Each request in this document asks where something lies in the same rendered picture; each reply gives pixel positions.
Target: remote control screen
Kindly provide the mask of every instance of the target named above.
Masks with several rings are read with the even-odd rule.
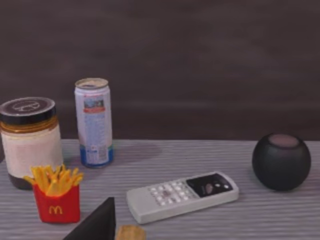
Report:
[[[217,173],[188,179],[186,183],[200,198],[224,193],[233,189],[231,184]]]

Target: black vase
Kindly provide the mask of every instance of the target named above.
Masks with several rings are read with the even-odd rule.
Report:
[[[267,188],[290,191],[308,177],[311,155],[300,138],[272,133],[264,136],[255,146],[252,167],[256,177]]]

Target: gray tabletop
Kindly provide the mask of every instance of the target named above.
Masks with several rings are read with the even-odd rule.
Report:
[[[149,240],[319,240],[320,143],[312,154],[308,179],[290,193],[272,192],[251,170],[253,141],[118,140],[114,162],[103,169],[80,164],[76,140],[63,140],[67,166],[85,173],[80,186],[84,219],[108,197],[115,197],[117,226],[136,224],[127,190],[220,170],[240,188],[238,201],[143,225]],[[5,162],[0,164],[0,239],[61,240],[76,225],[42,223],[33,193],[15,189]]]

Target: blue can bottom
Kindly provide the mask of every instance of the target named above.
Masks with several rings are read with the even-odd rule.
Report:
[[[103,168],[106,167],[107,165],[109,165],[110,163],[113,162],[114,160],[114,148],[111,145],[110,147],[108,147],[108,160],[105,163],[101,163],[101,164],[90,164],[87,163],[87,151],[86,151],[86,147],[83,145],[80,145],[80,158],[81,158],[81,163],[83,166],[87,167],[87,168]]]

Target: can top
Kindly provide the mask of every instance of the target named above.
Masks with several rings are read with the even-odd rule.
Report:
[[[56,115],[56,104],[45,97],[24,97],[0,105],[0,121],[10,125],[28,125]]]
[[[108,80],[98,77],[89,77],[78,80],[75,86],[79,89],[95,90],[106,87],[109,84]]]

